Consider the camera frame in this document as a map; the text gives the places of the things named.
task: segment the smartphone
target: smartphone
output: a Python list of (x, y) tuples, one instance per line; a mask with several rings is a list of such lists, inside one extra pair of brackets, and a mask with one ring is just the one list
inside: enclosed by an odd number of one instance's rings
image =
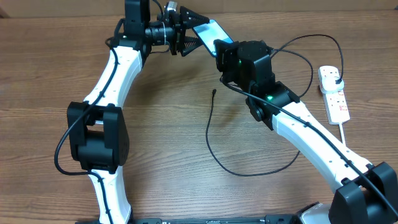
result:
[(193, 31), (201, 39), (213, 57), (217, 57), (216, 47), (214, 45), (215, 40), (223, 40), (227, 43), (233, 43), (233, 40), (214, 19), (210, 19), (208, 24), (194, 27)]

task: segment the black cable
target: black cable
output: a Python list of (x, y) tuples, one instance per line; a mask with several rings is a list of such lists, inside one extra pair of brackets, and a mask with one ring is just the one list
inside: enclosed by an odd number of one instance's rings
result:
[(288, 46), (291, 42), (293, 42), (293, 41), (295, 41), (295, 40), (298, 40), (298, 39), (301, 39), (301, 38), (304, 38), (304, 37), (316, 37), (316, 36), (330, 38), (330, 39), (332, 39), (332, 40), (336, 43), (336, 45), (337, 45), (337, 47), (338, 47), (338, 51), (339, 51), (339, 53), (340, 53), (340, 57), (341, 57), (341, 75), (340, 75), (340, 78), (336, 81), (336, 83), (337, 83), (337, 84), (340, 84), (341, 81), (343, 80), (343, 74), (344, 74), (344, 58), (343, 58), (343, 51), (341, 50), (340, 44), (337, 42), (337, 40), (336, 40), (334, 37), (331, 37), (331, 36), (329, 36), (329, 35), (325, 35), (325, 34), (310, 34), (310, 35), (303, 35), (303, 36), (300, 36), (300, 37), (296, 37), (296, 38), (294, 38), (294, 39), (288, 41), (286, 44), (284, 44), (283, 46), (281, 46), (279, 49), (275, 49), (275, 53), (271, 55), (271, 58), (273, 58), (278, 52), (280, 52), (281, 50), (283, 50), (286, 46)]
[(210, 121), (211, 121), (211, 116), (213, 114), (213, 107), (214, 107), (214, 96), (216, 95), (216, 89), (213, 90), (213, 96), (211, 97), (211, 110), (210, 110), (210, 116), (209, 116), (209, 122), (207, 123), (207, 128), (206, 128), (206, 143), (207, 143), (207, 147), (209, 148), (209, 151), (211, 153), (211, 155), (213, 156), (214, 160), (218, 163), (218, 165), (221, 166), (221, 168), (223, 168), (226, 172), (229, 172), (230, 174), (236, 175), (238, 177), (255, 177), (255, 176), (261, 176), (261, 175), (269, 175), (269, 174), (275, 174), (277, 172), (280, 172), (286, 168), (288, 168), (290, 165), (292, 165), (294, 163), (294, 161), (297, 159), (297, 157), (300, 154), (300, 151), (296, 154), (296, 156), (293, 158), (293, 160), (287, 164), (286, 166), (274, 170), (274, 171), (270, 171), (270, 172), (265, 172), (262, 174), (237, 174), (235, 172), (230, 171), (229, 169), (227, 169), (225, 166), (223, 166), (221, 164), (221, 162), (217, 159), (217, 157), (214, 155), (213, 151), (211, 150), (210, 144), (209, 144), (209, 140), (208, 140), (208, 132), (209, 132), (209, 127), (210, 127)]
[(162, 6), (160, 5), (160, 3), (157, 1), (157, 0), (152, 0), (154, 3), (156, 3), (156, 5), (159, 7), (159, 9), (160, 9), (160, 14), (162, 15), (162, 17), (160, 18), (160, 21), (163, 21), (163, 16), (164, 16), (164, 13), (163, 13), (163, 9), (162, 9)]
[(313, 67), (312, 67), (312, 64), (311, 64), (311, 62), (307, 59), (307, 58), (305, 58), (303, 55), (300, 55), (299, 53), (296, 53), (296, 52), (294, 52), (294, 51), (291, 51), (291, 50), (284, 50), (284, 49), (274, 49), (274, 50), (279, 50), (279, 51), (281, 51), (281, 52), (287, 52), (287, 53), (290, 53), (290, 54), (294, 54), (294, 55), (297, 55), (297, 56), (299, 56), (300, 58), (302, 58), (302, 59), (304, 59), (308, 64), (309, 64), (309, 66), (311, 67), (311, 79), (310, 79), (310, 83), (308, 84), (308, 87), (307, 87), (307, 89), (304, 91), (304, 93), (303, 94), (301, 94), (300, 96), (298, 96), (298, 97), (303, 97), (306, 93), (307, 93), (307, 91), (310, 89), (310, 87), (311, 87), (311, 84), (312, 84), (312, 80), (313, 80)]
[(162, 53), (167, 53), (167, 52), (169, 52), (172, 46), (170, 45), (170, 43), (169, 43), (168, 41), (166, 41), (166, 44), (169, 46), (169, 47), (167, 48), (167, 50), (162, 51), (162, 52), (151, 52), (150, 54), (162, 54)]
[(222, 77), (220, 78), (221, 82), (223, 83), (223, 85), (225, 85), (227, 88), (229, 88), (230, 90), (233, 90), (237, 93), (243, 94), (245, 96), (251, 97), (254, 100), (260, 101), (261, 103), (265, 103), (267, 105), (270, 105), (276, 109), (278, 109), (279, 111), (289, 115), (290, 117), (292, 117), (293, 119), (297, 120), (298, 122), (304, 124), (305, 127), (308, 127), (310, 129), (312, 129), (313, 131), (315, 131), (319, 136), (321, 136), (321, 138), (323, 140), (325, 140), (330, 147), (341, 157), (342, 160), (344, 160), (359, 176), (361, 179), (363, 179), (365, 181), (365, 183), (368, 185), (368, 187), (381, 199), (381, 201), (386, 205), (387, 208), (390, 208), (391, 211), (394, 213), (394, 215), (396, 216), (396, 218), (398, 218), (398, 212), (397, 210), (391, 205), (391, 203), (387, 200), (387, 198), (380, 192), (380, 190), (358, 169), (356, 168), (356, 166), (354, 166), (354, 164), (352, 163), (351, 160), (349, 160), (343, 153), (340, 152), (340, 150), (338, 150), (338, 148), (321, 132), (319, 131), (316, 127), (314, 127), (311, 123), (304, 121), (303, 119), (301, 119), (300, 117), (288, 112), (287, 110), (278, 107), (277, 105), (268, 102), (260, 97), (254, 96), (250, 93), (246, 93), (245, 91), (239, 90), (231, 85), (229, 85), (228, 83), (223, 82)]
[(68, 172), (68, 171), (63, 170), (63, 169), (60, 167), (60, 164), (58, 163), (58, 155), (59, 155), (59, 153), (60, 153), (62, 144), (65, 142), (66, 138), (67, 138), (68, 135), (70, 134), (70, 131), (73, 129), (73, 127), (76, 126), (77, 122), (79, 122), (79, 121), (82, 120), (85, 116), (87, 116), (87, 114), (90, 112), (90, 110), (92, 110), (92, 109), (95, 107), (95, 105), (100, 101), (100, 99), (104, 96), (104, 93), (105, 93), (106, 89), (107, 89), (107, 88), (109, 87), (109, 85), (111, 84), (111, 81), (112, 81), (112, 79), (113, 79), (113, 77), (114, 77), (114, 74), (116, 73), (116, 70), (118, 69), (118, 64), (119, 64), (118, 55), (116, 54), (116, 51), (113, 49), (113, 47), (111, 46), (111, 44), (108, 43), (108, 41), (111, 40), (111, 39), (112, 39), (112, 37), (106, 39), (105, 44), (111, 49), (111, 51), (112, 51), (112, 53), (113, 53), (113, 55), (114, 55), (114, 58), (115, 58), (115, 62), (114, 62), (114, 67), (113, 67), (112, 74), (111, 74), (111, 76), (109, 77), (108, 81), (106, 82), (106, 84), (105, 84), (104, 88), (102, 89), (102, 91), (100, 91), (100, 93), (99, 93), (97, 99), (95, 99), (95, 101), (94, 101), (91, 105), (89, 105), (89, 107), (88, 107), (86, 110), (84, 110), (84, 112), (76, 119), (75, 122), (73, 122), (73, 124), (65, 131), (65, 133), (64, 133), (63, 136), (61, 137), (61, 139), (60, 139), (60, 141), (59, 141), (59, 143), (58, 143), (58, 145), (57, 145), (57, 148), (56, 148), (56, 150), (55, 150), (55, 154), (54, 154), (54, 164), (55, 164), (55, 167), (57, 168), (57, 170), (58, 170), (60, 173), (62, 173), (62, 174), (65, 174), (65, 175), (93, 175), (93, 176), (95, 176), (95, 177), (98, 179), (98, 182), (100, 183), (101, 189), (102, 189), (102, 195), (103, 195), (105, 210), (106, 210), (106, 213), (108, 214), (108, 218), (109, 218), (110, 224), (113, 224), (111, 212), (110, 212), (110, 210), (109, 210), (108, 203), (107, 203), (107, 200), (106, 200), (105, 186), (104, 186), (104, 182), (103, 182), (102, 177), (101, 177), (99, 174), (96, 174), (96, 173), (94, 173), (94, 172), (92, 172), (92, 171)]

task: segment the white robotic arm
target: white robotic arm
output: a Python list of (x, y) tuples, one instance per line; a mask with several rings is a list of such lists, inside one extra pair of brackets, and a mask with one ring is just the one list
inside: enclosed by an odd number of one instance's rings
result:
[[(220, 81), (248, 96), (246, 104), (254, 119), (296, 146), (319, 170), (335, 195), (330, 206), (307, 208), (300, 216), (302, 223), (396, 221), (398, 184), (394, 170), (386, 163), (375, 167), (344, 146), (310, 114), (299, 96), (275, 80), (272, 47), (264, 41), (230, 44), (215, 40), (214, 43), (217, 69), (223, 72)], [(231, 82), (240, 89), (230, 85)]]
[[(118, 46), (114, 48), (118, 56), (118, 68), (114, 77), (105, 91), (104, 97), (100, 99), (97, 103), (98, 106), (108, 106), (113, 104), (116, 107), (122, 108), (124, 105), (124, 100), (126, 99), (127, 93), (132, 85), (135, 77), (142, 70), (142, 59), (140, 51), (136, 51), (131, 47)], [(106, 68), (99, 79), (94, 90), (85, 98), (84, 101), (88, 101), (89, 104), (97, 99), (100, 91), (105, 86), (105, 83), (109, 80), (111, 73), (114, 68), (115, 58), (112, 52), (110, 52), (110, 57)], [(102, 124), (102, 121), (96, 121), (96, 124)], [(106, 170), (91, 170), (97, 173), (103, 178), (104, 191), (107, 195), (107, 203), (110, 208), (111, 217), (113, 223), (126, 224), (130, 220), (131, 206), (127, 201), (126, 191), (124, 189), (123, 181), (123, 166), (119, 166), (114, 174), (110, 174)], [(109, 217), (106, 213), (104, 200), (103, 200), (103, 189), (101, 184), (98, 182), (98, 178), (89, 175), (91, 181), (93, 182), (95, 193), (98, 200), (100, 216), (99, 222), (102, 224), (108, 224)]]

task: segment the wood grain surface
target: wood grain surface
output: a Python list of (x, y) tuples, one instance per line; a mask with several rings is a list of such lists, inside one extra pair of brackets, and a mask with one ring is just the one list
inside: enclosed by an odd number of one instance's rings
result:
[[(273, 12), (211, 14), (234, 40), (264, 40), (279, 47), (305, 34), (328, 34), (343, 48), (351, 120), (347, 145), (374, 164), (398, 169), (398, 14)], [(88, 177), (60, 174), (55, 146), (67, 128), (66, 109), (99, 79), (109, 52), (105, 38), (120, 16), (0, 20), (0, 223), (73, 223), (98, 217)], [(321, 37), (290, 50), (321, 65), (340, 67), (336, 45)], [(308, 65), (280, 53), (278, 80), (298, 94), (310, 79)], [(260, 217), (291, 213), (333, 194), (318, 171), (299, 156), (287, 170), (265, 177), (235, 177), (213, 160), (205, 143), (211, 91), (217, 88), (210, 144), (229, 169), (271, 171), (296, 154), (288, 141), (257, 123), (245, 97), (226, 89), (204, 47), (182, 58), (151, 55), (135, 79), (124, 108), (130, 136), (124, 182), (136, 218)], [(328, 124), (316, 77), (302, 98)], [(66, 143), (66, 170), (80, 170)]]
[[(114, 16), (124, 14), (125, 0), (0, 0), (0, 10), (11, 18)], [(150, 2), (150, 13), (159, 13), (158, 6)], [(159, 0), (165, 6), (169, 0)], [(300, 11), (355, 11), (393, 10), (397, 0), (178, 0), (195, 12), (300, 12)]]

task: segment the power strip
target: power strip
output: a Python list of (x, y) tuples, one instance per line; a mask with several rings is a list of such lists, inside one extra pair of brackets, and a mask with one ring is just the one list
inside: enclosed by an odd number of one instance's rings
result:
[[(336, 77), (340, 74), (338, 69), (333, 66), (322, 66), (318, 70), (318, 77), (320, 83), (325, 83), (325, 80), (330, 80), (334, 82)], [(345, 137), (343, 132), (343, 123), (350, 119), (347, 101), (344, 91), (340, 86), (335, 85), (334, 91), (329, 91), (329, 93), (322, 94), (323, 101), (325, 102), (326, 115), (328, 116), (329, 124), (338, 124), (340, 127), (341, 141), (345, 145)]]

